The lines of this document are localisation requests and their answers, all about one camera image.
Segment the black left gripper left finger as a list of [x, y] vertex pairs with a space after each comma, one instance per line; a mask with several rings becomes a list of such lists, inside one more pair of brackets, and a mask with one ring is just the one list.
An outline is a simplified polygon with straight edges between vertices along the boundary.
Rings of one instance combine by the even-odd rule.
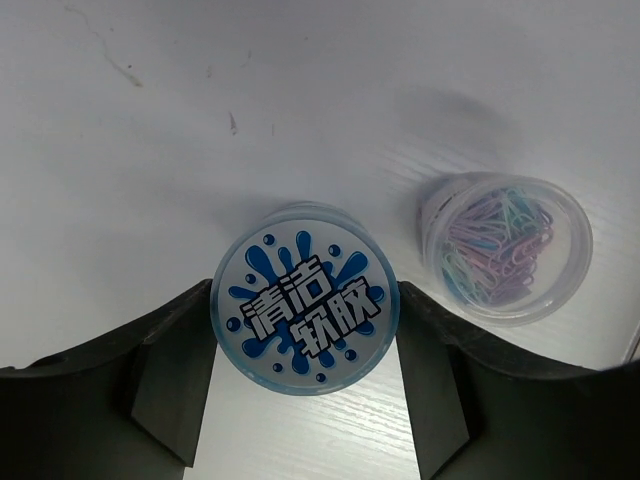
[[211, 280], [25, 368], [1, 370], [4, 479], [181, 479], [217, 340]]

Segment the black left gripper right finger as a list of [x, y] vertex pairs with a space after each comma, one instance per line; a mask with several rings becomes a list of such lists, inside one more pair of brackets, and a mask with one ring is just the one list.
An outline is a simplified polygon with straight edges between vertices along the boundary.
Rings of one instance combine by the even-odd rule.
[[396, 344], [424, 479], [635, 479], [639, 365], [520, 348], [399, 286]]

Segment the blue cleaning gel jar back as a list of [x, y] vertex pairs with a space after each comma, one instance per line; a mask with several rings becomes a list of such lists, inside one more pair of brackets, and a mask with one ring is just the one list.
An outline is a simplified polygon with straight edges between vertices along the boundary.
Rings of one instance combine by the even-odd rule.
[[324, 395], [368, 375], [399, 324], [392, 267], [360, 222], [300, 202], [266, 216], [226, 252], [211, 324], [231, 364], [256, 384]]

